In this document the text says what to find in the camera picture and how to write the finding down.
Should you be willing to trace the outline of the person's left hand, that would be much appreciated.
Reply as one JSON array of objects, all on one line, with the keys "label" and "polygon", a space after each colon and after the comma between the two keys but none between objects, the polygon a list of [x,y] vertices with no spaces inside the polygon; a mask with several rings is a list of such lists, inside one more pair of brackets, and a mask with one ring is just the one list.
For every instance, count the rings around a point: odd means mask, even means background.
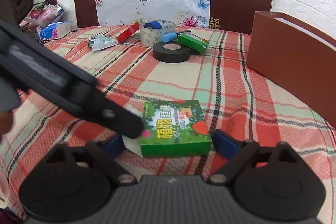
[{"label": "person's left hand", "polygon": [[14,116],[12,111],[0,112],[0,137],[7,134],[13,127]]}]

